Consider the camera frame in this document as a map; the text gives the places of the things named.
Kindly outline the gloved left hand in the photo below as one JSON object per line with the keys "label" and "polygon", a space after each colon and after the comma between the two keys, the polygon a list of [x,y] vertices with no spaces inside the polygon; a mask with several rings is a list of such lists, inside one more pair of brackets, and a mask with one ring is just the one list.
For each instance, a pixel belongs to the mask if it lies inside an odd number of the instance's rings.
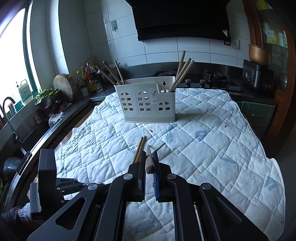
{"label": "gloved left hand", "polygon": [[39,224],[35,221],[31,215],[30,199],[23,206],[16,206],[5,213],[1,213],[1,220],[5,223],[12,225],[13,223],[25,223],[25,224]]}

